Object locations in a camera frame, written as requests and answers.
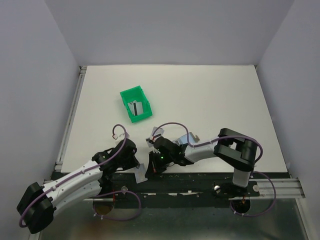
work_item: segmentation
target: gray wall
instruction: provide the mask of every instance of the gray wall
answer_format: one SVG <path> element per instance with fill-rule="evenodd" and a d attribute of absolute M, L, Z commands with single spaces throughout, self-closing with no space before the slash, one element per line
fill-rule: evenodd
<path fill-rule="evenodd" d="M 256 65 L 293 2 L 45 1 L 81 65 Z"/>
<path fill-rule="evenodd" d="M 50 176 L 78 64 L 43 0 L 0 1 L 0 239 L 23 240 L 17 204 Z"/>
<path fill-rule="evenodd" d="M 289 170 L 320 226 L 320 1 L 295 0 L 257 72 Z"/>

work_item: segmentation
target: item in green bin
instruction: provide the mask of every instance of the item in green bin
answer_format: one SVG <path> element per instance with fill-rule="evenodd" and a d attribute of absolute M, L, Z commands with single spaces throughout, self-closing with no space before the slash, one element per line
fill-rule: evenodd
<path fill-rule="evenodd" d="M 120 95 L 132 123 L 152 116 L 149 101 L 140 86 L 122 91 Z"/>

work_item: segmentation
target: white table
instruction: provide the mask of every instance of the white table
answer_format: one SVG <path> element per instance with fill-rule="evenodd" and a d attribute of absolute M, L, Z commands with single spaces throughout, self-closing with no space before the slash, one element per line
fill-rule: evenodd
<path fill-rule="evenodd" d="M 131 123 L 120 92 L 139 85 L 153 116 Z M 63 153 L 63 173 L 81 167 L 96 152 L 114 147 L 112 128 L 118 123 L 126 127 L 137 146 L 136 158 L 147 167 L 151 148 L 145 139 L 154 126 L 166 122 L 185 124 L 201 141 L 216 137 L 221 128 L 253 137 L 264 150 L 255 169 L 287 172 L 253 65 L 88 66 L 80 91 Z M 185 134 L 177 125 L 164 129 L 164 137 L 171 140 Z M 222 173 L 233 168 L 216 157 L 185 167 L 174 165 L 166 172 Z"/>

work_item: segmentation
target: cable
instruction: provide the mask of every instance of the cable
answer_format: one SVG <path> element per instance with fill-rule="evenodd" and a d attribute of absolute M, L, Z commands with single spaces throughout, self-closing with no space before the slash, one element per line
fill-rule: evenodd
<path fill-rule="evenodd" d="M 101 165 L 104 165 L 106 164 L 107 162 L 111 161 L 112 159 L 114 159 L 117 154 L 124 148 L 125 144 L 126 144 L 126 140 L 127 140 L 127 137 L 128 137 L 128 133 L 127 133 L 127 130 L 125 129 L 124 126 L 122 126 L 121 124 L 116 124 L 114 125 L 113 129 L 112 129 L 112 134 L 113 136 L 115 135 L 115 129 L 116 127 L 121 127 L 124 131 L 124 139 L 123 139 L 123 142 L 122 142 L 122 145 L 120 146 L 120 148 L 118 149 L 118 151 L 116 151 L 116 153 L 114 155 L 112 155 L 109 159 L 97 164 L 97 165 L 94 165 L 94 166 L 91 166 L 91 167 L 88 167 L 87 169 L 84 169 L 83 171 L 79 171 L 69 177 L 67 177 L 66 179 L 62 180 L 61 182 L 57 183 L 55 186 L 51 187 L 50 189 L 48 189 L 47 191 L 41 193 L 38 197 L 36 197 L 26 208 L 25 210 L 23 211 L 20 219 L 19 219 L 19 226 L 21 228 L 26 228 L 27 225 L 26 224 L 23 224 L 23 220 L 27 214 L 27 212 L 29 211 L 29 209 L 40 199 L 42 199 L 46 194 L 50 193 L 51 191 L 54 191 L 56 188 L 58 188 L 59 186 L 61 186 L 62 184 L 68 182 L 69 180 L 73 179 L 74 177 L 80 175 L 80 174 L 83 174 L 87 171 L 90 171 L 92 169 L 95 169 L 95 168 L 98 168 L 100 167 Z"/>
<path fill-rule="evenodd" d="M 114 221 L 128 221 L 128 220 L 134 219 L 137 216 L 139 216 L 141 213 L 141 210 L 142 210 L 141 209 L 141 200 L 140 200 L 139 196 L 136 193 L 134 193 L 133 191 L 124 191 L 124 190 L 113 191 L 113 192 L 109 192 L 106 194 L 97 195 L 94 198 L 105 197 L 108 195 L 113 195 L 113 194 L 118 194 L 118 193 L 128 193 L 128 194 L 132 194 L 136 197 L 136 199 L 138 200 L 138 203 L 139 203 L 139 207 L 138 207 L 138 211 L 134 215 L 132 215 L 131 217 L 125 217 L 125 218 L 115 218 L 115 217 L 107 216 L 107 215 L 99 215 L 96 211 L 96 207 L 93 205 L 92 209 L 94 211 L 94 216 L 99 216 L 101 218 L 114 220 Z"/>
<path fill-rule="evenodd" d="M 233 204 L 233 202 L 231 200 L 230 201 L 230 208 L 231 208 L 232 212 L 234 214 L 236 214 L 236 215 L 239 215 L 239 216 L 242 216 L 242 217 L 246 217 L 246 218 L 254 218 L 254 217 L 259 217 L 259 216 L 261 216 L 263 214 L 266 214 L 267 212 L 269 212 L 275 206 L 276 201 L 277 201 L 276 187 L 275 187 L 274 183 L 272 182 L 272 180 L 270 179 L 270 177 L 268 177 L 266 174 L 264 174 L 262 172 L 259 172 L 259 171 L 254 171 L 253 173 L 254 174 L 260 174 L 260 175 L 264 176 L 266 179 L 269 180 L 269 182 L 271 183 L 272 188 L 273 188 L 274 197 L 273 197 L 273 201 L 272 201 L 271 205 L 266 210 L 264 210 L 263 212 L 260 212 L 260 213 L 257 213 L 257 214 L 243 214 L 243 213 L 237 212 L 234 209 L 234 204 Z"/>
<path fill-rule="evenodd" d="M 166 125 L 179 125 L 179 126 L 183 127 L 183 128 L 185 129 L 185 131 L 186 131 L 186 141 L 187 141 L 188 145 L 189 145 L 190 147 L 192 147 L 192 148 L 202 147 L 202 146 L 209 145 L 209 144 L 213 144 L 213 143 L 215 143 L 215 142 L 217 142 L 217 141 L 225 140 L 225 139 L 246 139 L 246 140 L 252 141 L 252 142 L 254 142 L 255 144 L 257 144 L 257 146 L 258 146 L 259 149 L 260 149 L 260 154 L 259 154 L 259 156 L 256 158 L 256 160 L 254 161 L 254 163 L 258 162 L 258 161 L 261 159 L 261 157 L 262 157 L 262 155 L 263 155 L 263 153 L 264 153 L 264 150 L 263 150 L 261 144 L 260 144 L 257 140 L 255 140 L 255 139 L 252 138 L 252 137 L 242 136 L 242 135 L 221 136 L 221 137 L 217 137 L 217 138 L 215 138 L 215 139 L 213 139 L 213 140 L 206 141 L 206 142 L 202 142 L 202 143 L 199 143 L 199 144 L 191 144 L 191 143 L 190 143 L 190 140 L 189 140 L 189 130 L 188 130 L 188 128 L 187 128 L 185 125 L 183 125 L 182 123 L 179 123 L 179 122 L 167 122 L 167 123 L 164 123 L 164 124 L 158 126 L 158 127 L 154 130 L 154 132 L 152 133 L 152 136 L 154 136 L 155 133 L 156 133 L 161 127 L 166 126 Z"/>

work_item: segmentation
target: purple cable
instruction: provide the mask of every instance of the purple cable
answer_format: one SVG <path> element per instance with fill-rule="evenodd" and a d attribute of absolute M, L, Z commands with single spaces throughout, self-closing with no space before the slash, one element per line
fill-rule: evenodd
<path fill-rule="evenodd" d="M 271 205 L 266 209 L 264 210 L 263 212 L 260 212 L 260 213 L 257 213 L 257 214 L 242 214 L 242 213 L 239 213 L 237 212 L 235 209 L 234 209 L 234 204 L 232 202 L 232 200 L 230 201 L 230 208 L 232 210 L 232 212 L 236 215 L 239 215 L 239 216 L 242 216 L 242 217 L 246 217 L 246 218 L 254 218 L 254 217 L 259 217 L 263 214 L 266 214 L 267 212 L 269 212 L 276 204 L 276 201 L 277 201 L 277 193 L 276 193 L 276 187 L 274 185 L 274 183 L 272 182 L 272 180 L 270 179 L 270 177 L 268 177 L 266 174 L 262 173 L 262 172 L 259 172 L 259 171 L 254 171 L 253 172 L 254 174 L 260 174 L 262 176 L 264 176 L 266 179 L 269 180 L 269 182 L 271 183 L 272 185 L 272 188 L 273 188 L 273 192 L 274 192 L 274 197 L 273 197 L 273 201 L 271 203 Z"/>
<path fill-rule="evenodd" d="M 111 161 L 112 159 L 115 158 L 116 155 L 118 155 L 118 153 L 119 153 L 119 152 L 122 150 L 122 148 L 125 146 L 126 140 L 127 140 L 127 136 L 128 136 L 127 130 L 125 129 L 125 127 L 124 127 L 123 125 L 121 125 L 121 124 L 116 124 L 116 125 L 113 127 L 113 129 L 112 129 L 112 134 L 113 134 L 113 135 L 115 135 L 115 129 L 116 129 L 116 127 L 121 127 L 121 128 L 123 129 L 123 131 L 124 131 L 124 139 L 123 139 L 123 143 L 122 143 L 121 147 L 120 147 L 120 148 L 118 149 L 118 151 L 116 151 L 116 153 L 115 153 L 114 155 L 112 155 L 109 159 L 107 159 L 107 160 L 105 160 L 105 161 L 103 161 L 103 162 L 101 162 L 101 163 L 99 163 L 99 164 L 97 164 L 97 165 L 88 167 L 87 169 L 84 169 L 84 170 L 83 170 L 84 172 L 87 172 L 87 171 L 90 171 L 90 170 L 95 169 L 95 168 L 97 168 L 97 167 L 100 167 L 101 165 L 104 165 L 104 164 L 106 164 L 107 162 Z M 66 182 L 69 181 L 70 179 L 73 179 L 74 177 L 76 177 L 76 176 L 78 176 L 78 175 L 80 175 L 80 174 L 83 174 L 83 172 L 82 172 L 82 171 L 79 171 L 79 172 L 77 172 L 77 173 L 75 173 L 75 174 L 67 177 L 67 178 L 64 179 L 63 181 L 57 183 L 54 187 L 51 187 L 50 189 L 48 189 L 47 191 L 41 193 L 38 197 L 36 197 L 36 198 L 25 208 L 24 212 L 22 213 L 22 215 L 21 215 L 21 217 L 20 217 L 20 219 L 19 219 L 19 226 L 20 226 L 21 228 L 27 227 L 26 224 L 25 224 L 25 225 L 23 224 L 23 220 L 24 220 L 27 212 L 29 211 L 29 209 L 30 209 L 39 199 L 43 198 L 46 194 L 50 193 L 51 191 L 54 191 L 55 188 L 58 188 L 58 187 L 61 186 L 62 184 L 66 183 Z"/>
<path fill-rule="evenodd" d="M 140 200 L 139 196 L 136 193 L 134 193 L 133 191 L 124 191 L 124 190 L 113 191 L 113 192 L 109 192 L 106 194 L 97 195 L 97 196 L 95 196 L 95 198 L 105 197 L 108 195 L 113 195 L 113 194 L 118 194 L 118 193 L 128 193 L 128 194 L 132 194 L 136 197 L 136 199 L 138 200 L 138 203 L 139 203 L 139 207 L 138 207 L 138 211 L 134 215 L 132 215 L 131 217 L 127 217 L 127 218 L 115 218 L 115 217 L 111 217 L 111 216 L 107 216 L 107 215 L 99 215 L 96 211 L 96 207 L 93 206 L 92 209 L 95 212 L 95 214 L 99 217 L 104 218 L 104 219 L 109 219 L 109 220 L 114 220 L 114 221 L 128 221 L 128 220 L 134 219 L 137 216 L 139 216 L 141 213 L 141 200 Z"/>
<path fill-rule="evenodd" d="M 187 128 L 185 125 L 183 125 L 182 123 L 179 123 L 179 122 L 167 122 L 167 123 L 161 124 L 160 126 L 158 126 L 158 127 L 154 130 L 154 132 L 152 133 L 152 136 L 154 136 L 155 133 L 156 133 L 161 127 L 166 126 L 166 125 L 171 125 L 171 124 L 172 124 L 172 125 L 179 125 L 179 126 L 181 126 L 181 127 L 183 127 L 183 128 L 185 129 L 185 131 L 186 131 L 186 141 L 188 142 L 188 145 L 189 145 L 190 147 L 192 147 L 192 148 L 198 148 L 198 147 L 202 147 L 202 146 L 205 146 L 205 145 L 208 145 L 208 144 L 213 144 L 213 143 L 215 143 L 215 142 L 217 142 L 217 141 L 219 141 L 219 140 L 224 140 L 224 139 L 246 139 L 246 140 L 252 141 L 252 142 L 254 142 L 255 144 L 257 144 L 258 147 L 259 147 L 259 149 L 260 149 L 260 154 L 259 154 L 259 156 L 257 157 L 257 159 L 254 161 L 254 163 L 258 162 L 258 161 L 261 159 L 261 157 L 262 157 L 262 155 L 263 155 L 263 153 L 264 153 L 264 150 L 263 150 L 261 144 L 260 144 L 257 140 L 255 140 L 254 138 L 249 137 L 249 136 L 241 136 L 241 135 L 221 136 L 221 137 L 217 137 L 217 138 L 215 138 L 215 139 L 213 139 L 213 140 L 210 140 L 210 141 L 206 141 L 206 142 L 202 142 L 202 143 L 193 145 L 193 144 L 190 143 L 190 140 L 189 140 L 189 130 L 188 130 L 188 128 Z"/>

